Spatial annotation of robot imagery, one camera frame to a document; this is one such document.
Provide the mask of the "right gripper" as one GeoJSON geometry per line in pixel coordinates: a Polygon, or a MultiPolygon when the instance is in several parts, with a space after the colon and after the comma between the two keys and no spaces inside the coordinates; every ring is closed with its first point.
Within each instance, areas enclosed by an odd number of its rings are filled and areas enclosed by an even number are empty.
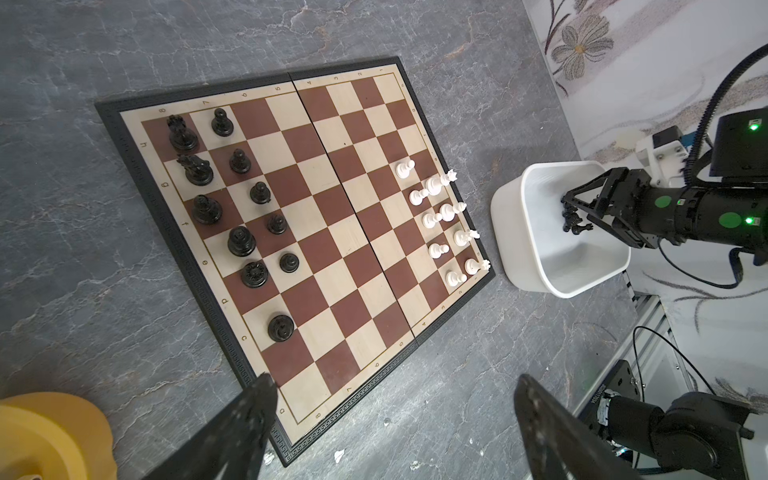
{"type": "Polygon", "coordinates": [[[561,203],[575,206],[582,224],[598,226],[631,248],[653,248],[638,227],[641,196],[650,180],[642,169],[612,168],[567,191],[561,203]]]}

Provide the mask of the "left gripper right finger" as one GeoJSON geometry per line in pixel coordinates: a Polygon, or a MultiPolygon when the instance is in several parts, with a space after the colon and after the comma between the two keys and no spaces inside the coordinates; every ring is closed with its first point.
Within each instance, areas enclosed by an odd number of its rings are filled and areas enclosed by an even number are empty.
{"type": "Polygon", "coordinates": [[[518,379],[514,409],[533,479],[630,477],[630,467],[528,374],[518,379]]]}

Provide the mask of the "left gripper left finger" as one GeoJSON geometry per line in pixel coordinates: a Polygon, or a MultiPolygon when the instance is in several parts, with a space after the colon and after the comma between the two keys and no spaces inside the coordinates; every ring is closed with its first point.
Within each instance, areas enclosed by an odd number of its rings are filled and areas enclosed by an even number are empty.
{"type": "Polygon", "coordinates": [[[256,479],[276,422],[277,386],[264,373],[148,479],[256,479]]]}

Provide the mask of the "black chess piece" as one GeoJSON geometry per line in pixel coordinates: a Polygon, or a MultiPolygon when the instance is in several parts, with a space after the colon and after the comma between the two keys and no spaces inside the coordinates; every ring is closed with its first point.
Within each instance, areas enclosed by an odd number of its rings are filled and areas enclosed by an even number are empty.
{"type": "Polygon", "coordinates": [[[564,204],[562,216],[564,218],[564,232],[570,232],[573,235],[580,235],[582,232],[591,231],[594,229],[594,225],[591,223],[581,223],[582,219],[579,216],[575,206],[564,204]]]}

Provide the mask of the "white plastic tray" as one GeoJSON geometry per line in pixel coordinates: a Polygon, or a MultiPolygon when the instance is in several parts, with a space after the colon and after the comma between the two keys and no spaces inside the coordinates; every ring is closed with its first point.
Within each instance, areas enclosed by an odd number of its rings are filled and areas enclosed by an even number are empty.
{"type": "Polygon", "coordinates": [[[516,287],[571,298],[628,267],[630,247],[607,232],[563,230],[562,196],[604,171],[595,161],[537,163],[497,189],[492,224],[504,272],[516,287]]]}

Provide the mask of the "yellow plastic tray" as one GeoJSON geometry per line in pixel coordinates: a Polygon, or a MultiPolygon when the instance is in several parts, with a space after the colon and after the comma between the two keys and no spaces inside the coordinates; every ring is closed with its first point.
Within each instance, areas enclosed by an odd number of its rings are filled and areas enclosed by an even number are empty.
{"type": "Polygon", "coordinates": [[[37,392],[1,401],[3,479],[115,479],[106,416],[71,394],[37,392]]]}

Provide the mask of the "brown folding chess board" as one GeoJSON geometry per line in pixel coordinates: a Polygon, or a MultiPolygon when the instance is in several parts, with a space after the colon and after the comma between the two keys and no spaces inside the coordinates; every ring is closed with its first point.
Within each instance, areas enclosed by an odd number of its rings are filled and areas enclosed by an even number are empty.
{"type": "Polygon", "coordinates": [[[467,259],[487,259],[480,239],[454,243],[475,230],[467,209],[426,229],[421,218],[444,203],[464,202],[455,182],[419,206],[413,190],[450,169],[401,60],[384,57],[298,72],[103,100],[96,110],[175,257],[189,288],[243,385],[264,373],[276,383],[277,420],[270,439],[283,464],[370,393],[494,277],[469,276],[467,259]],[[228,137],[211,128],[223,108],[228,137]],[[179,115],[198,136],[189,152],[174,149],[167,118],[179,115]],[[236,148],[251,159],[237,174],[236,148]],[[213,181],[190,183],[179,155],[210,162],[213,181]],[[395,173],[412,159],[406,179],[395,173]],[[263,181],[271,202],[249,191],[263,181]],[[223,210],[213,225],[192,217],[206,195],[223,210]],[[267,221],[282,214],[288,229],[273,235],[267,221]],[[246,257],[227,247],[229,232],[246,226],[256,239],[246,257]],[[428,246],[448,244],[432,259],[428,246]],[[282,254],[300,261],[294,273],[282,254]],[[246,287],[243,267],[262,260],[269,279],[246,287]],[[449,270],[468,279],[451,288],[449,270]],[[267,334],[275,315],[290,316],[285,342],[267,334]]]}

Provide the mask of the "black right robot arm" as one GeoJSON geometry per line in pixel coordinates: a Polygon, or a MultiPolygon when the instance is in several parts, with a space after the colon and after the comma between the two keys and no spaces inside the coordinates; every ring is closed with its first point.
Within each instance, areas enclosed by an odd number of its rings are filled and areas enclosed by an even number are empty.
{"type": "Polygon", "coordinates": [[[599,227],[637,249],[665,239],[730,245],[732,258],[767,262],[767,111],[721,117],[714,146],[701,158],[715,182],[665,187],[644,169],[612,168],[567,191],[564,228],[574,234],[599,227]]]}

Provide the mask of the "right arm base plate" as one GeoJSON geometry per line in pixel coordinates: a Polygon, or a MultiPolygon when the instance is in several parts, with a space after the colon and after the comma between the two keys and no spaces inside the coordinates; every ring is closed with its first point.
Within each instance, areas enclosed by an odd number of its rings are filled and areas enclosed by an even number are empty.
{"type": "Polygon", "coordinates": [[[630,363],[626,360],[618,360],[591,393],[582,402],[577,418],[602,441],[607,443],[616,456],[621,457],[629,449],[616,443],[608,433],[608,408],[613,397],[624,396],[633,400],[640,399],[640,391],[637,387],[630,363]]]}

